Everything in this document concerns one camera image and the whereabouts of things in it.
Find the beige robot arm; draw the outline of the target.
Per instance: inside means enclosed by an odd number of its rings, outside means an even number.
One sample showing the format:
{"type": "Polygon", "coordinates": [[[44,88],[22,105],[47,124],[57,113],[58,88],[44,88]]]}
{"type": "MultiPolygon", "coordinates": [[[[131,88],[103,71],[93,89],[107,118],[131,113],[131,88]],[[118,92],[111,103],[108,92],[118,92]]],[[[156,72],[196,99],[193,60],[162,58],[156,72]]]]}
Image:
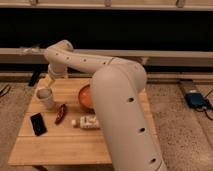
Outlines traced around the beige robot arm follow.
{"type": "Polygon", "coordinates": [[[144,116],[139,93],[147,82],[141,63],[119,57],[76,53],[62,40],[47,47],[48,74],[69,68],[90,73],[90,91],[115,171],[168,171],[144,116]]]}

